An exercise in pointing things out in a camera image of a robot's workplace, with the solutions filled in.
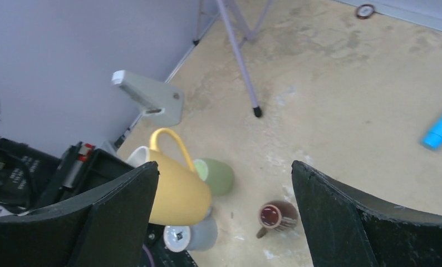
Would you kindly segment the yellow mug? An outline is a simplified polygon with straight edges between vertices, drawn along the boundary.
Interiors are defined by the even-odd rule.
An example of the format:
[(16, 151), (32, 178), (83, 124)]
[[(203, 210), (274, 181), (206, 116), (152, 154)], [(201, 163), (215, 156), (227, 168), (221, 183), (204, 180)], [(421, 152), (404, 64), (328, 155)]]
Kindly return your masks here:
[[(174, 139), (187, 166), (163, 154), (158, 145), (161, 134)], [(158, 164), (159, 181), (149, 223), (190, 226), (201, 222), (212, 204), (211, 190), (199, 177), (187, 148), (175, 131), (169, 128), (155, 130), (150, 136), (149, 146), (138, 147), (126, 163), (138, 167), (151, 161)]]

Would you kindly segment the brown mug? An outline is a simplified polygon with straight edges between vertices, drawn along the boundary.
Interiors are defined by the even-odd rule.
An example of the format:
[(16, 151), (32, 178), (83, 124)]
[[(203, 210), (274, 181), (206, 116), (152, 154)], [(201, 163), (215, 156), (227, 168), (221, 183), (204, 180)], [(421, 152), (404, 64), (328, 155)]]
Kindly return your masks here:
[(261, 225), (256, 238), (264, 237), (269, 231), (285, 232), (294, 229), (299, 221), (299, 214), (293, 204), (288, 201), (273, 200), (265, 203), (258, 211)]

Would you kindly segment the green mug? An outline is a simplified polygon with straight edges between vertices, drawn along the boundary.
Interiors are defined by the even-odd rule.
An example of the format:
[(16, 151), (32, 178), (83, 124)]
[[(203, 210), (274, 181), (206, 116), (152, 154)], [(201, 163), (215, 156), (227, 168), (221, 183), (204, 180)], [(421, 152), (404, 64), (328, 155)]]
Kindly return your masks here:
[(213, 196), (228, 194), (234, 185), (234, 171), (226, 164), (215, 159), (195, 159), (194, 167), (199, 177), (209, 186)]

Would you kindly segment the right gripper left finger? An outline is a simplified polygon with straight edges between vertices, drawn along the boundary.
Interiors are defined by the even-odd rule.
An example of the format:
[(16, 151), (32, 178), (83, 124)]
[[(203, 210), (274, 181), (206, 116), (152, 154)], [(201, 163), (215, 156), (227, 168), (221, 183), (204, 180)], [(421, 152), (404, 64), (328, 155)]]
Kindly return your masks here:
[(0, 266), (138, 266), (156, 162), (27, 215), (0, 217)]

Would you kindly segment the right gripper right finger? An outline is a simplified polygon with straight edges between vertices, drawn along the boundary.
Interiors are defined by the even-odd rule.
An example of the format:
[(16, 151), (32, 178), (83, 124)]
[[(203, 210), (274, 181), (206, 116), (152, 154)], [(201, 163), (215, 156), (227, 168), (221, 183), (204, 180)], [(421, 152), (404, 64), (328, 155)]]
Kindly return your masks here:
[(314, 266), (442, 266), (442, 215), (410, 209), (292, 163)]

